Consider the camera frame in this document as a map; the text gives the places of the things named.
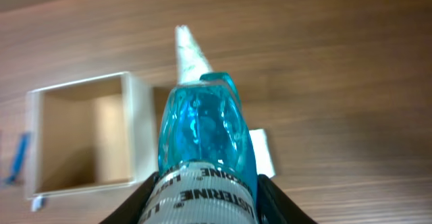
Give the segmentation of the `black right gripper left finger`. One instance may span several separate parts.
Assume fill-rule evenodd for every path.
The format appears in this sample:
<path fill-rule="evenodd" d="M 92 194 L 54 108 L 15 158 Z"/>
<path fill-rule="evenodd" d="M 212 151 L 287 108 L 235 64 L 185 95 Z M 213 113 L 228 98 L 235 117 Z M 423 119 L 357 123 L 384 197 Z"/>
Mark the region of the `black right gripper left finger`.
<path fill-rule="evenodd" d="M 100 224 L 137 224 L 151 192 L 159 178 L 156 171 L 151 174 L 117 209 Z"/>

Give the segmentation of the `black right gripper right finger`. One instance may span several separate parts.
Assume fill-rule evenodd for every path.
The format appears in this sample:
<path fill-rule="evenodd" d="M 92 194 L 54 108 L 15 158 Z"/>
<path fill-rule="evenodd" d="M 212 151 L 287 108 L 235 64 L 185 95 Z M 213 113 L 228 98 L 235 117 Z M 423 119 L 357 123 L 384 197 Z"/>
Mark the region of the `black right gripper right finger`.
<path fill-rule="evenodd" d="M 258 175 L 256 209 L 261 224 L 317 224 L 266 175 Z"/>

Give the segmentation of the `blue Listerine mouthwash bottle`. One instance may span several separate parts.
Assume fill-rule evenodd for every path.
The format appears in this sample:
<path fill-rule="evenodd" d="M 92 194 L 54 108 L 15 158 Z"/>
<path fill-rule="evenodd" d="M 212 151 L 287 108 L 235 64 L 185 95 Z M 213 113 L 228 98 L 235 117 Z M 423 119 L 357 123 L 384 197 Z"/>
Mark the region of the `blue Listerine mouthwash bottle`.
<path fill-rule="evenodd" d="M 256 159 L 229 74 L 204 74 L 171 90 L 158 162 L 139 223 L 257 223 Z"/>

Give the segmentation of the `white lotion tube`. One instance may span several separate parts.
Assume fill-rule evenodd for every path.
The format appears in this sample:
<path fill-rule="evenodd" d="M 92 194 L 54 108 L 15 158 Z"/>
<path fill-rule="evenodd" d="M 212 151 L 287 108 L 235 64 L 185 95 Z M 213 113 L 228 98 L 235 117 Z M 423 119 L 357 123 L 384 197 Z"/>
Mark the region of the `white lotion tube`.
<path fill-rule="evenodd" d="M 175 27 L 175 51 L 178 84 L 200 80 L 203 74 L 213 71 L 187 25 Z"/>

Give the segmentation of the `white green soap packet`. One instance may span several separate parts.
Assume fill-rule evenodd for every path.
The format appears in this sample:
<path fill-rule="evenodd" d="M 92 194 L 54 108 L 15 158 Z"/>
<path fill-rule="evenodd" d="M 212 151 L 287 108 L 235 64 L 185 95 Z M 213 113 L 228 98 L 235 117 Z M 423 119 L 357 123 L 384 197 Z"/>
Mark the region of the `white green soap packet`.
<path fill-rule="evenodd" d="M 255 129 L 249 131 L 254 155 L 256 159 L 256 171 L 258 174 L 266 175 L 268 178 L 276 176 L 276 170 L 267 142 L 267 134 L 264 129 Z"/>

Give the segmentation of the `white cardboard box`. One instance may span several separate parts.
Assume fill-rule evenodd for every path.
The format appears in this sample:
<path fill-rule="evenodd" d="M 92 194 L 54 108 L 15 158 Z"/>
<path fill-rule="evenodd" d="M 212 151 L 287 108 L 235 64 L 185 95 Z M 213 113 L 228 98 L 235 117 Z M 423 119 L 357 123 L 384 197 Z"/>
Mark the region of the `white cardboard box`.
<path fill-rule="evenodd" d="M 153 87 L 117 72 L 27 94 L 25 195 L 116 189 L 156 172 Z"/>

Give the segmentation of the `blue disposable razor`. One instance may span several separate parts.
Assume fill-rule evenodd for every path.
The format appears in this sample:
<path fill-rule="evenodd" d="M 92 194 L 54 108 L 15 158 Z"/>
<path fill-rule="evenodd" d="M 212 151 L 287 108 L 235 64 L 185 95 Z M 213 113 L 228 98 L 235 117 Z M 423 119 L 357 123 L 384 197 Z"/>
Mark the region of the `blue disposable razor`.
<path fill-rule="evenodd" d="M 9 171 L 9 175 L 3 180 L 5 185 L 12 185 L 18 179 L 22 167 L 24 165 L 24 157 L 26 154 L 26 149 L 28 147 L 28 143 L 30 141 L 30 133 L 24 132 L 20 136 L 20 140 L 18 142 L 18 147 L 11 163 L 11 169 Z"/>

